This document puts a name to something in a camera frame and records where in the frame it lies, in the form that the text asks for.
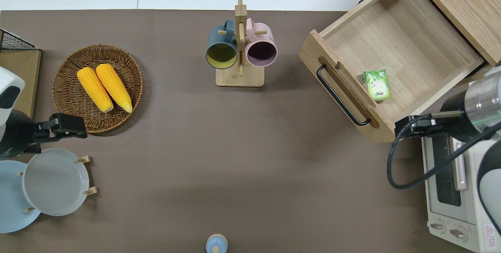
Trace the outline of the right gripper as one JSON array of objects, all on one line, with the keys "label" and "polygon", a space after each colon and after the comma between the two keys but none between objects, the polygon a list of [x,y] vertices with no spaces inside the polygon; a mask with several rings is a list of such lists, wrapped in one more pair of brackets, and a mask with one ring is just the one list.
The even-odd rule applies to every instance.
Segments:
[{"label": "right gripper", "polygon": [[[409,122],[414,121],[410,127],[404,127]],[[446,129],[437,123],[437,116],[433,114],[411,115],[396,121],[394,134],[395,139],[408,137],[433,137],[438,134],[447,133]]]}]

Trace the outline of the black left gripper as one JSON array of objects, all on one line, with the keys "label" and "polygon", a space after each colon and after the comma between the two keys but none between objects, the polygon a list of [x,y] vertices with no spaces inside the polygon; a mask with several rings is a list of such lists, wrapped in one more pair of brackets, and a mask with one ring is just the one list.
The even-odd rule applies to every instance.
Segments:
[{"label": "black left gripper", "polygon": [[36,142],[51,143],[65,138],[86,139],[88,134],[82,117],[71,114],[55,113],[48,121],[36,124]]}]

